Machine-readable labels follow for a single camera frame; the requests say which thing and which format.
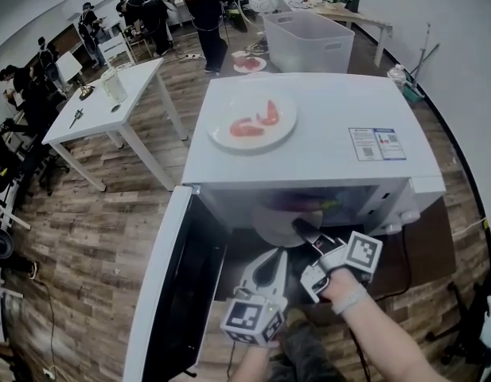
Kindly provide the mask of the white microwave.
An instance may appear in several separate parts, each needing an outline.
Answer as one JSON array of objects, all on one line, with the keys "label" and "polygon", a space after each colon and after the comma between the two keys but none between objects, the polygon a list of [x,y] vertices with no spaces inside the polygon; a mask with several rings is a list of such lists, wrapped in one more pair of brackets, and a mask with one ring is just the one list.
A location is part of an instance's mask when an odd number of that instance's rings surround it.
[{"label": "white microwave", "polygon": [[[297,125],[258,154],[221,150],[206,131],[216,114],[210,107],[251,87],[290,96]],[[422,128],[388,78],[263,72],[213,80],[142,281],[123,382],[169,382],[197,363],[232,232],[256,232],[251,210],[259,199],[320,197],[319,230],[348,241],[352,231],[375,239],[401,232],[444,192]],[[287,307],[312,303],[300,283],[318,258],[312,246],[272,246],[288,254]]]}]

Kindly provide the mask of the light wooden table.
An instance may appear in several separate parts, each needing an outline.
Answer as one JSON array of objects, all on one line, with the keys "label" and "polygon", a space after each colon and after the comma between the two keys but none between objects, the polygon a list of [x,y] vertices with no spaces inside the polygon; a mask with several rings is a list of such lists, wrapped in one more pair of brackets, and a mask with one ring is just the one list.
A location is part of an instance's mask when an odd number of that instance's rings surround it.
[{"label": "light wooden table", "polygon": [[372,25],[380,30],[380,37],[377,42],[376,54],[374,56],[374,64],[377,68],[380,67],[380,63],[384,53],[384,46],[387,37],[392,35],[392,24],[385,21],[376,20],[367,17],[360,13],[353,13],[345,8],[344,3],[328,3],[319,2],[315,5],[309,5],[308,7],[301,7],[298,3],[294,3],[294,0],[282,0],[291,11],[307,11],[319,14],[327,17],[333,21],[344,22],[347,28],[351,28],[353,23],[359,25]]}]

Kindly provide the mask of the small brass stand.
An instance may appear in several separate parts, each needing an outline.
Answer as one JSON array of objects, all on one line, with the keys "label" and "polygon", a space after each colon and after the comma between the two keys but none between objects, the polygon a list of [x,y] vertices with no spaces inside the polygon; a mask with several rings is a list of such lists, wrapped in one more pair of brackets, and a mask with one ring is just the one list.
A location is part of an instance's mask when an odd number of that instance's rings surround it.
[{"label": "small brass stand", "polygon": [[80,86],[79,100],[84,101],[94,92],[95,87],[86,83],[82,76],[79,77],[78,83]]}]

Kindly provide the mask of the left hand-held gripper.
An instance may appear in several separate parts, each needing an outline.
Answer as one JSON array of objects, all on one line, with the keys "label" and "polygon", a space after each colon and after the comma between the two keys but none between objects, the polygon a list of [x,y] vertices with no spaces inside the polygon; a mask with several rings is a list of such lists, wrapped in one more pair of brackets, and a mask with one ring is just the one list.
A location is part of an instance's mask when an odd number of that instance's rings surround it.
[{"label": "left hand-held gripper", "polygon": [[220,329],[230,340],[262,348],[275,348],[277,332],[285,322],[288,254],[274,248],[249,263],[240,286],[229,301]]}]

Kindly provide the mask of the white board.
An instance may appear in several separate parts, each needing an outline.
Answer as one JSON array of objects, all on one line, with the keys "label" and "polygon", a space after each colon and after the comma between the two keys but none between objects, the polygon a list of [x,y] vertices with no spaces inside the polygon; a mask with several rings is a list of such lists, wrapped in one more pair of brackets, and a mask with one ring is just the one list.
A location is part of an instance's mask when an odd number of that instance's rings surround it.
[{"label": "white board", "polygon": [[56,65],[65,82],[68,82],[72,78],[81,75],[83,68],[82,64],[70,52],[66,52],[61,55],[58,58]]}]

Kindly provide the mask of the white table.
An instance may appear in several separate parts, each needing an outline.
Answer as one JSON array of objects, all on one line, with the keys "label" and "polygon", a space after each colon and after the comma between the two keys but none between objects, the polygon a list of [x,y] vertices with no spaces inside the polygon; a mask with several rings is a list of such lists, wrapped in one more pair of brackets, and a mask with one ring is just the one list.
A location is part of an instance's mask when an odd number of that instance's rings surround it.
[{"label": "white table", "polygon": [[[179,139],[185,141],[189,138],[162,79],[160,67],[163,63],[164,59],[160,57],[119,71],[119,78],[127,91],[127,98],[122,103],[116,103],[107,95],[100,80],[94,81],[94,92],[84,101],[80,101],[77,94],[73,95],[60,111],[42,142],[51,146],[70,167],[103,192],[106,190],[105,184],[77,161],[63,143],[95,134],[106,134],[116,147],[121,147],[126,142],[158,181],[167,190],[174,190],[175,184],[170,175],[148,151],[130,123],[132,111],[146,88],[155,81],[161,102],[160,109],[169,116]],[[81,108],[84,109],[83,117],[69,128],[76,110]]]}]

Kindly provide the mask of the white plastic bag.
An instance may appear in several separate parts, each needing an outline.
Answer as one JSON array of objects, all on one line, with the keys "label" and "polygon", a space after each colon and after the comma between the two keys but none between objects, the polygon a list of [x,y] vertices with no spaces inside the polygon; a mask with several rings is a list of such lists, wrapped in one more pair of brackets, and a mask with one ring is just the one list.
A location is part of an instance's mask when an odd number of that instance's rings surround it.
[{"label": "white plastic bag", "polygon": [[394,67],[388,70],[388,78],[391,79],[396,87],[403,92],[404,86],[407,82],[405,68],[401,64],[396,64]]}]

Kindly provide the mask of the white chair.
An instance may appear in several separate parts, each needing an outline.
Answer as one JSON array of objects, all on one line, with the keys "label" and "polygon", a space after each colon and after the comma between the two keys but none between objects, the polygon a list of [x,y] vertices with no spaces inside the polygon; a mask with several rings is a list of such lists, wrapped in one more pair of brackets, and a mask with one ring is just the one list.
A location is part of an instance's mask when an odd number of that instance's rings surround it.
[{"label": "white chair", "polygon": [[108,41],[99,43],[99,50],[108,67],[111,67],[111,60],[121,53],[125,53],[132,64],[136,64],[136,60],[128,47],[127,41],[121,34]]}]

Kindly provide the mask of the green mop bucket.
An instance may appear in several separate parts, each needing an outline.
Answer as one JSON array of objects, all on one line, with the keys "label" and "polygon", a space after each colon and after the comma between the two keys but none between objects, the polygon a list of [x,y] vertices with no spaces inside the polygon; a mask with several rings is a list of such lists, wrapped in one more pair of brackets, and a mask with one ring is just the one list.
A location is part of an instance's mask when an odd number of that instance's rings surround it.
[{"label": "green mop bucket", "polygon": [[425,98],[417,88],[413,88],[410,84],[403,86],[403,96],[409,103],[418,103]]}]

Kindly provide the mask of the black chair base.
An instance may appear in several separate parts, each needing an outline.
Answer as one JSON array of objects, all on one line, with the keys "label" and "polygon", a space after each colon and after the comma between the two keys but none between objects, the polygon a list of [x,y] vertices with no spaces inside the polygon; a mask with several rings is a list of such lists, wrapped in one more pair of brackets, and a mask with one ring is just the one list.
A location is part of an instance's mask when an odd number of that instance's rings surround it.
[{"label": "black chair base", "polygon": [[454,341],[443,350],[443,365],[448,365],[455,357],[464,358],[467,364],[491,365],[491,348],[480,340],[485,323],[484,314],[488,308],[487,297],[491,295],[491,269],[482,284],[473,284],[474,296],[469,306],[465,304],[455,282],[449,283],[446,289],[455,297],[460,319],[441,333],[429,332],[425,339],[434,342],[453,333],[457,334]]}]

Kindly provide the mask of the small white plate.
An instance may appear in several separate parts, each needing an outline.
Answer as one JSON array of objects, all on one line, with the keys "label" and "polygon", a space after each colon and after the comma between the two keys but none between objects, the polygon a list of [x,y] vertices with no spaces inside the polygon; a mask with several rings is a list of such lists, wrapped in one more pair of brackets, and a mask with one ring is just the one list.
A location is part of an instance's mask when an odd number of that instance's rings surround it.
[{"label": "small white plate", "polygon": [[316,196],[274,193],[255,202],[251,221],[258,235],[276,247],[295,248],[304,244],[293,223],[298,218],[321,227],[325,201]]}]

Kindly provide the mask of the person's left forearm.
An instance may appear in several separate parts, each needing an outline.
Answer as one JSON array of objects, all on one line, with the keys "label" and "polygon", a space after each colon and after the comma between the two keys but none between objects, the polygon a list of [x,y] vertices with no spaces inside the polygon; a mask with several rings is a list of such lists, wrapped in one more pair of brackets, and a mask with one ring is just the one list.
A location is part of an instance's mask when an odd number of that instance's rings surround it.
[{"label": "person's left forearm", "polygon": [[249,345],[231,382],[267,382],[272,348]]}]

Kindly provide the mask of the person's right forearm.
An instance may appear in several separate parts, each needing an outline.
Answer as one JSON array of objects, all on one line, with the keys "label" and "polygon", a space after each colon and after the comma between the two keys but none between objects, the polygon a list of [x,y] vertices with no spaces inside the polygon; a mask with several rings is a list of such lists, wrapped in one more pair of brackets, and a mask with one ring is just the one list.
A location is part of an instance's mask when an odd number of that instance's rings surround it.
[{"label": "person's right forearm", "polygon": [[349,299],[341,316],[387,382],[450,382],[368,294]]}]

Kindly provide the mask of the black round fan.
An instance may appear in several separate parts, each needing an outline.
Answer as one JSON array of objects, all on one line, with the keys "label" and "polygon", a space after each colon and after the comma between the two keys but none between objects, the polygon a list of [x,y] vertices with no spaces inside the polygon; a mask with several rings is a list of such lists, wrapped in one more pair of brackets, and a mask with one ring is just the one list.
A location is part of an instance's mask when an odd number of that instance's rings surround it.
[{"label": "black round fan", "polygon": [[8,259],[14,251],[14,242],[8,232],[0,228],[0,259]]}]

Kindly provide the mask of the person's dark trousers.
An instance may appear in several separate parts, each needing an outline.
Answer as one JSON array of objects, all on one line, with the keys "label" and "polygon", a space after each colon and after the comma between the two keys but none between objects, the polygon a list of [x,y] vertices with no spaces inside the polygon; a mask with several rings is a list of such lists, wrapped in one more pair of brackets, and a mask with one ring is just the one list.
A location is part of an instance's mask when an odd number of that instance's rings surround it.
[{"label": "person's dark trousers", "polygon": [[347,382],[329,361],[316,327],[300,309],[291,309],[281,347],[291,363],[296,382]]}]

